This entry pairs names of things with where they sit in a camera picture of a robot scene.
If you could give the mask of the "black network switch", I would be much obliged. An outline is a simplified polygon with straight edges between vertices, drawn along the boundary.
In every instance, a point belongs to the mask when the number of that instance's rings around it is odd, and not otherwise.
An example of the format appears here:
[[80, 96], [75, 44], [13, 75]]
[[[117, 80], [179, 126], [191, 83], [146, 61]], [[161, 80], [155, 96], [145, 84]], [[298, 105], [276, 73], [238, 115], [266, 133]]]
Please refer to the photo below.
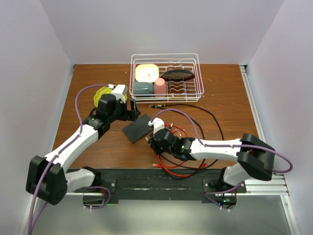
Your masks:
[[135, 122], [125, 126], [122, 131], [128, 140], [135, 144], [151, 132], [152, 129], [148, 126], [150, 120], [147, 114], [143, 114]]

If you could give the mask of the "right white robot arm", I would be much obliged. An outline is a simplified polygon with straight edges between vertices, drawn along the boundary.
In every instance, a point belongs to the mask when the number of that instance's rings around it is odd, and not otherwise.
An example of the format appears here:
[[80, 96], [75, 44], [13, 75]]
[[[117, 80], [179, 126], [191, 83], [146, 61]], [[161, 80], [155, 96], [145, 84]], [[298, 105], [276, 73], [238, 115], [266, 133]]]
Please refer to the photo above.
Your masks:
[[252, 134], [228, 141], [207, 141], [179, 138], [163, 128], [153, 132], [147, 142], [156, 154], [168, 153], [184, 162], [206, 159], [234, 162], [211, 182], [210, 186], [216, 192], [230, 192], [250, 178], [260, 181], [272, 179], [274, 149]]

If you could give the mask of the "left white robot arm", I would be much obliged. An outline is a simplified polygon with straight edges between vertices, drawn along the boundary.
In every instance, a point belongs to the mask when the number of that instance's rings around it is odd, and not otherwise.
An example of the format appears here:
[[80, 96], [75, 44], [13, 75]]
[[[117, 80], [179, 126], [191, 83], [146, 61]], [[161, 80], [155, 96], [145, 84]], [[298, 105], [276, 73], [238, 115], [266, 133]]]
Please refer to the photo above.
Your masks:
[[35, 156], [29, 164], [26, 191], [52, 205], [58, 204], [68, 192], [86, 188], [96, 192], [101, 188], [101, 173], [85, 166], [68, 172], [71, 164], [93, 143], [98, 141], [116, 120], [136, 121], [141, 114], [136, 102], [130, 107], [113, 94], [101, 96], [82, 126], [62, 145], [44, 157]]

